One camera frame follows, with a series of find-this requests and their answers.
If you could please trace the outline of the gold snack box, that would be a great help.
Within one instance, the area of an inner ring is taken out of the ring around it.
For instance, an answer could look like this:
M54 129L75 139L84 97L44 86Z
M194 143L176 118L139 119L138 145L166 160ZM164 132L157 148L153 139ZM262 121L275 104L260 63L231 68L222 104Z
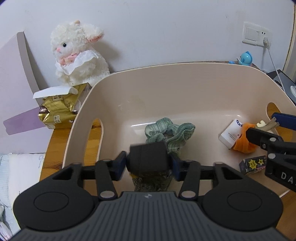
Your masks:
M43 99L38 113L40 121L49 129L71 128L90 90L91 86L84 83L35 92L34 99Z

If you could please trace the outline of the beige hair clip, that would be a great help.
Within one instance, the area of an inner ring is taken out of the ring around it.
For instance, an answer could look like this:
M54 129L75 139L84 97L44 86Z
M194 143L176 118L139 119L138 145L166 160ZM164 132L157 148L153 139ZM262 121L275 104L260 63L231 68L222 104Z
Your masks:
M279 126L279 122L276 120L276 118L272 118L269 122L265 122L263 120L261 120L260 122L258 122L255 125L255 128L264 131L264 132L268 132L268 133L276 133L276 128Z

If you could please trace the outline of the white pillow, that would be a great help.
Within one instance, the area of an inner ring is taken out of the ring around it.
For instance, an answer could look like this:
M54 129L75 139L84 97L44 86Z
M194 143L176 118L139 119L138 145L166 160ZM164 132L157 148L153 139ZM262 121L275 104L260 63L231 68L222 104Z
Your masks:
M5 225L16 234L20 227L16 221L15 199L39 182L45 154L1 154L1 206Z

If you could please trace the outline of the white stand gadget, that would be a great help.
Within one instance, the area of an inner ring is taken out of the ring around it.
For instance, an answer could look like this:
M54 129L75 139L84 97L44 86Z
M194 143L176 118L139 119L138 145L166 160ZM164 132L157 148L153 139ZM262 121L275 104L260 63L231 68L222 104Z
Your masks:
M296 97L296 86L295 85L290 86L290 92L292 93L292 95L294 97Z

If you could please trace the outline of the lilac headboard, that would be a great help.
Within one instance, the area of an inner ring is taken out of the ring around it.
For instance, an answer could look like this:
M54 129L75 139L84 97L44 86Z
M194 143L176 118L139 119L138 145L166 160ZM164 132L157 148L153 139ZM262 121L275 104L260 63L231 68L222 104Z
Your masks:
M39 120L39 91L25 35L15 34L1 47L1 153L44 153L52 130Z

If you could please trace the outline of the dark brown box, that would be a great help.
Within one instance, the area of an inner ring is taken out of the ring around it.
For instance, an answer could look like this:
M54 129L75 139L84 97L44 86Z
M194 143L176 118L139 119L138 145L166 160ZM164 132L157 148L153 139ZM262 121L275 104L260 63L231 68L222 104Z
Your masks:
M172 168L171 158L163 142L131 145L126 161L127 170L135 176L167 173Z

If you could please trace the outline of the dark laptop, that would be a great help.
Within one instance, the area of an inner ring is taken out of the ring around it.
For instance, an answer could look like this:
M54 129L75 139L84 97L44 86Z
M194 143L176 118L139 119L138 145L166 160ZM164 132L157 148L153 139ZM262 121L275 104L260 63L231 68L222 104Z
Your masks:
M280 81L276 71L269 72L269 73L267 73L267 75L274 82L276 82L280 87L282 87L281 84L283 84L283 90L285 91L286 95L291 99L291 101L295 104L295 97L290 92L290 86L295 85L295 83L281 70L278 70L277 72L281 78L281 81Z

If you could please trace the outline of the green scrunchie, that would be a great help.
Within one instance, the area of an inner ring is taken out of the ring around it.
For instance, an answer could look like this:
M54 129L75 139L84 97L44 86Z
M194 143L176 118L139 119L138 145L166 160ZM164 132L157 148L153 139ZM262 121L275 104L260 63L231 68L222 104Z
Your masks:
M169 118L162 118L145 127L146 143L163 142L169 154L178 155L186 141L193 135L195 128L192 123L176 125Z

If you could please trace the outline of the black star box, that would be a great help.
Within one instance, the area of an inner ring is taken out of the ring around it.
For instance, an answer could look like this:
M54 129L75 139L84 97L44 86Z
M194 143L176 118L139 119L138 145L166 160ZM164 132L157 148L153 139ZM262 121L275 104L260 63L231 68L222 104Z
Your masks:
M266 168L266 156L245 158L239 163L239 168L244 175L260 172Z

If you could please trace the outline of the orange sock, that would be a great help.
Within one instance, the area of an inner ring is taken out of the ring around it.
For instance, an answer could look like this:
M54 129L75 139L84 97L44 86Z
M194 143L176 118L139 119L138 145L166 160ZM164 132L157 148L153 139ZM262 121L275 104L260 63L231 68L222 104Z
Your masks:
M255 124L244 123L242 126L241 136L237 139L233 146L233 150L239 151L244 154L250 154L256 151L257 146L250 143L246 137L246 131L249 128L254 128Z

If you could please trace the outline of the white wall socket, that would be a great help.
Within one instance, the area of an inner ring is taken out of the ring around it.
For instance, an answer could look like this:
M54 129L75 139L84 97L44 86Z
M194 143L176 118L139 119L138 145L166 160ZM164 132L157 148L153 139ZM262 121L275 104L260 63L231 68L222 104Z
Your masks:
M242 34L243 43L264 47L265 38L271 43L273 37L269 29L254 23L244 22Z

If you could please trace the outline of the white card box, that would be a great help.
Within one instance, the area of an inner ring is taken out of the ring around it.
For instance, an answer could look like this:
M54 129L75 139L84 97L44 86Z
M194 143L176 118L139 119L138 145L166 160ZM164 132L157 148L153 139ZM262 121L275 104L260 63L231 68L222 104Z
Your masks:
M218 140L228 149L231 149L242 134L243 123L234 119L229 126L220 134Z

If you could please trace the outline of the beige plastic basket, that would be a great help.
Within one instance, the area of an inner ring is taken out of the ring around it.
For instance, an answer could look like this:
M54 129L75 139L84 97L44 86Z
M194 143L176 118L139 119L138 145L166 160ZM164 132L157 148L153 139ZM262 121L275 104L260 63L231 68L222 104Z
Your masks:
M145 127L167 117L177 125L196 127L181 149L182 159L238 168L245 154L229 150L218 137L236 119L268 121L270 103L282 113L295 114L290 98L269 76L252 67L182 63L118 72L89 92L71 128L63 166L84 163L94 120L102 126L96 159L104 160L143 144Z

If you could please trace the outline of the blue toy figure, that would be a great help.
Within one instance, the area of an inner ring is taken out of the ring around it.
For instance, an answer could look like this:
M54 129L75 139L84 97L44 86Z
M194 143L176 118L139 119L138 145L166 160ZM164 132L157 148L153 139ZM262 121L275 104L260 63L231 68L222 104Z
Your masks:
M241 54L239 58L237 58L238 64L239 65L244 65L244 66L251 66L253 57L249 51L246 51Z

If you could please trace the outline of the white plush lamb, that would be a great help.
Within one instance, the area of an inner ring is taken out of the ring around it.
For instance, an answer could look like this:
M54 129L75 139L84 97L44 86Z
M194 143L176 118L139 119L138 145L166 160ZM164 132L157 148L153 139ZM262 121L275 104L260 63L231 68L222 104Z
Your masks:
M103 30L79 20L57 25L51 33L51 49L56 59L56 77L62 85L88 83L94 86L110 75L104 57L94 48Z

